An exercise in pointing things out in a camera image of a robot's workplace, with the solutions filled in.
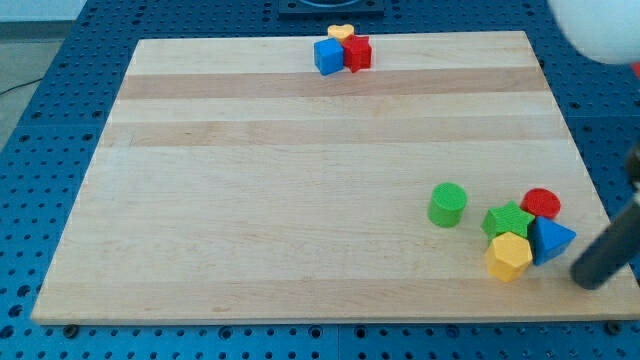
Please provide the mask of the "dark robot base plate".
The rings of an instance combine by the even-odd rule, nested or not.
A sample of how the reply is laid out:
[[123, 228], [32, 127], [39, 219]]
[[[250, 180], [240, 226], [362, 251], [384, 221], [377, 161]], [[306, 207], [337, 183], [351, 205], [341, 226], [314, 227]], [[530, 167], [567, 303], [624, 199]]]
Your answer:
[[279, 19], [313, 16], [376, 16], [385, 13], [384, 0], [278, 0]]

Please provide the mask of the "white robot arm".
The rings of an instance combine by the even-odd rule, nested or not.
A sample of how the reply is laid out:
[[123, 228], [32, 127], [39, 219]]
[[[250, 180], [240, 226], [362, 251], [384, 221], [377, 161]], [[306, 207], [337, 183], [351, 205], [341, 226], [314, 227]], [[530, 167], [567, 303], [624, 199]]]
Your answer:
[[639, 0], [548, 0], [562, 34], [603, 64], [639, 62]]

